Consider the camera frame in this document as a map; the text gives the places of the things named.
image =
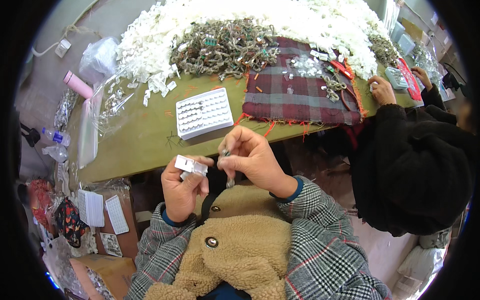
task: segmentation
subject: water bottle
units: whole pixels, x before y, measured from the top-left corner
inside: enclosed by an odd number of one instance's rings
[[[70,136],[66,132],[59,132],[55,129],[42,129],[42,133],[47,136],[47,138],[51,141],[57,142],[59,144],[68,147],[70,145]]]

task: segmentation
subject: snap button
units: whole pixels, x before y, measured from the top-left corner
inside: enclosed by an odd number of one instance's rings
[[[215,238],[208,237],[208,238],[205,239],[205,245],[208,248],[214,249],[214,248],[218,247],[218,241]]]

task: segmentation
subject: plaid coat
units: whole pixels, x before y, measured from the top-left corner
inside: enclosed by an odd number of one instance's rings
[[[278,202],[293,219],[292,246],[285,276],[287,299],[391,299],[388,287],[373,277],[367,256],[347,212],[310,180],[290,202]],[[162,219],[160,203],[138,243],[137,272],[125,299],[142,299],[155,282],[172,284],[178,272],[195,217],[176,228]]]

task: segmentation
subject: pink thermos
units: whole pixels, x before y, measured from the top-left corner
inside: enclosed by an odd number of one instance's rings
[[[93,96],[93,89],[73,74],[72,71],[67,72],[67,75],[63,78],[63,82],[85,99],[89,99]]]

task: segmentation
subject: green table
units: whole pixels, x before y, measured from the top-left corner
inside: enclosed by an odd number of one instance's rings
[[[384,70],[383,66],[379,66],[378,74],[382,77],[385,77]],[[142,104],[147,84],[141,84],[138,87],[138,92],[127,101],[124,105],[125,110],[121,112],[122,117],[120,118],[126,120],[126,122],[110,137],[99,138],[98,154],[93,162],[84,169],[71,170],[72,186],[76,184],[77,178],[78,181],[98,182],[159,168],[165,166],[177,154],[203,156],[217,154],[218,145],[233,127],[216,130],[183,141],[177,136],[175,118],[166,115],[166,111],[170,110],[172,116],[175,116],[175,103],[177,101],[210,91],[213,87],[219,85],[227,89],[233,119],[237,120],[242,114],[245,80],[242,79],[237,84],[238,80],[232,78],[221,83],[210,76],[182,75],[181,80],[176,78],[175,81],[177,87],[169,92],[165,98],[160,93],[152,93],[147,108]],[[370,87],[364,80],[357,78],[356,81],[362,96],[363,107],[368,110],[368,116],[373,116],[378,105],[372,99]],[[129,82],[123,80],[120,83],[127,94],[133,91],[126,87]],[[197,87],[197,89],[184,97],[185,90],[190,89],[189,85]],[[421,104],[412,100],[407,91],[396,91],[396,98],[398,104],[404,107]],[[81,104],[76,105],[73,109],[69,121],[68,132],[72,138],[71,146],[68,148],[70,162],[76,162],[77,158],[80,114]],[[241,125],[251,128],[261,135],[264,135],[269,127],[267,123],[252,120],[244,120]],[[311,125],[309,133],[328,128],[327,126]],[[270,142],[275,142],[302,135],[303,132],[304,127],[302,125],[276,124],[267,135],[267,139]]]

